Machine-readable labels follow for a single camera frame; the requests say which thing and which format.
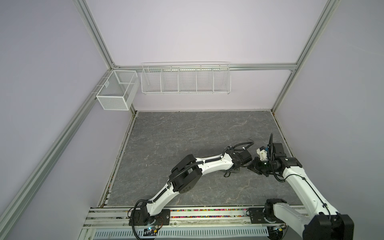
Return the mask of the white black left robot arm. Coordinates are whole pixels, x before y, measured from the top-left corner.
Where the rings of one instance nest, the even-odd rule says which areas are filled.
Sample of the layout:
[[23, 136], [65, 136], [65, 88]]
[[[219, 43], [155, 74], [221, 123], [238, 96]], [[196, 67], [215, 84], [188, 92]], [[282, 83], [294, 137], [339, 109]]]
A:
[[202, 176], [223, 172], [224, 177], [228, 178], [232, 173], [246, 167], [252, 160], [248, 151], [252, 145], [254, 141], [228, 146], [221, 154], [212, 157], [196, 158], [192, 154], [187, 155], [171, 170], [167, 183], [154, 197], [137, 201], [128, 213], [128, 218], [133, 220], [138, 213], [145, 225], [150, 224], [173, 198], [190, 191]]

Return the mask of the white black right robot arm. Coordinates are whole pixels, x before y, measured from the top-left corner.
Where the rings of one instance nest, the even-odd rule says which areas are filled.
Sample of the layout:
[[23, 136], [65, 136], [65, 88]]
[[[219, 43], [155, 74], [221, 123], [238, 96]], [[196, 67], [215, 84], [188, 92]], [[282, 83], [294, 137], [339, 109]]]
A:
[[270, 137], [267, 147], [258, 149], [258, 156], [248, 166], [258, 175], [273, 176], [280, 183], [288, 183], [307, 211], [304, 216], [283, 199], [268, 199], [264, 218], [272, 223], [280, 220], [304, 240], [352, 240], [355, 224], [333, 207], [314, 186], [294, 157], [287, 157], [283, 145]]

